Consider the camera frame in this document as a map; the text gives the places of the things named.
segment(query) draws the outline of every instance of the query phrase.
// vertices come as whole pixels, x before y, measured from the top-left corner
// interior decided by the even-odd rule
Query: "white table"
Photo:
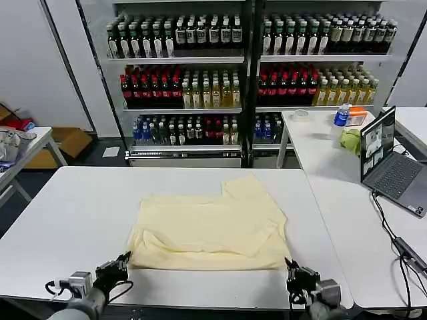
[[[330,135],[335,112],[310,110],[310,121],[302,123],[292,121],[293,111],[284,111],[286,134],[307,173],[355,304],[364,308],[404,307],[406,291],[399,262],[381,228],[370,191],[359,183],[359,158]],[[371,120],[369,114],[364,125]],[[393,231],[427,261],[427,219],[419,220],[385,199],[380,203]],[[411,278],[416,283],[415,275]],[[411,298],[413,306],[427,305],[427,297],[413,283]]]
[[[220,195],[221,182],[253,173],[288,217],[293,258],[342,288],[353,305],[310,185],[297,169],[62,167],[0,239],[0,296],[49,299],[46,282],[91,271],[125,249],[144,195]],[[287,309],[287,271],[130,271],[119,304]],[[59,298],[66,299],[64,294]]]
[[[0,173],[0,207],[14,194],[14,192],[18,191],[25,200],[28,202],[31,201],[30,195],[22,188],[22,186],[15,179],[15,176],[22,170],[31,160],[44,148],[50,150],[53,158],[56,160],[58,165],[67,165],[64,157],[62,156],[58,146],[52,139],[51,132],[52,128],[50,127],[36,127],[28,132],[33,132],[37,136],[34,138],[27,146],[27,150],[21,156],[18,162],[8,168],[3,173]]]
[[[331,133],[336,110],[309,111],[309,120],[296,122],[292,120],[294,111],[282,111],[284,134],[279,152],[278,163],[283,163],[286,156],[286,144],[290,138],[301,169],[307,174],[321,175],[343,181],[359,182],[360,162],[358,156],[341,147],[339,135]],[[362,126],[349,128],[361,129],[374,119],[368,116]],[[402,146],[394,149],[404,150]]]
[[[396,108],[396,129],[427,156],[427,108]]]

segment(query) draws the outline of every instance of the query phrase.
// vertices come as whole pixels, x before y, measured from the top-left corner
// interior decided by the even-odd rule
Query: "laptop keyboard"
[[[421,164],[399,157],[375,182],[374,187],[392,198],[399,199],[421,169]]]

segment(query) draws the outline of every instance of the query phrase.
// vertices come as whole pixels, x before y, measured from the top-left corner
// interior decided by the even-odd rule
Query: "laptop screen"
[[[360,181],[393,152],[396,107],[360,131]]]

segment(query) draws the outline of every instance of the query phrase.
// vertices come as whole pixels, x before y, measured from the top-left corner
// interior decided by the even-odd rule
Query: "green cloth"
[[[360,155],[360,131],[357,129],[343,130],[340,137],[341,146]]]

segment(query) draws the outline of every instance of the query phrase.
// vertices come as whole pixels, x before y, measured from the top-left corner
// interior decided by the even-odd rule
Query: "cardboard box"
[[[6,108],[0,105],[0,121],[3,121],[10,115],[11,113]]]
[[[74,160],[92,142],[92,138],[79,128],[53,127],[52,138],[57,143],[67,162]],[[44,148],[25,168],[56,169],[58,164],[50,151]]]

